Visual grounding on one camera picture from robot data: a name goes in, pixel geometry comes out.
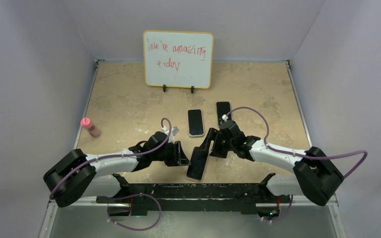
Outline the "black phone with case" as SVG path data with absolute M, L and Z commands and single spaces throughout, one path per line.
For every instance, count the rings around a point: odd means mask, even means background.
M 229 102 L 216 102 L 216 113 L 218 127 L 224 122 L 223 116 L 227 116 L 227 120 L 232 120 L 231 105 Z

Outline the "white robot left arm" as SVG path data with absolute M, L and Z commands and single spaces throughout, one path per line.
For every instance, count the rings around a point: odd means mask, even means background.
M 59 207 L 67 207 L 88 196 L 106 196 L 121 203 L 128 196 L 125 186 L 104 187 L 118 182 L 119 172 L 137 172 L 154 161 L 163 162 L 167 167 L 191 164 L 180 141 L 175 141 L 172 134 L 158 131 L 148 140 L 117 153 L 94 155 L 73 149 L 44 174 L 43 180 L 50 199 Z

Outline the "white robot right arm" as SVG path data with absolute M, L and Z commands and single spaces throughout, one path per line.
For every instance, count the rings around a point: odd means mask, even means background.
M 293 150 L 289 154 L 270 149 L 257 136 L 246 136 L 232 121 L 219 129 L 210 128 L 200 146 L 194 147 L 191 160 L 208 156 L 226 158 L 228 152 L 253 162 L 267 163 L 294 176 L 273 175 L 258 189 L 263 201 L 270 202 L 279 195 L 304 195 L 310 202 L 324 206 L 344 181 L 344 176 L 330 160 L 319 159 L 323 152 L 317 147 Z

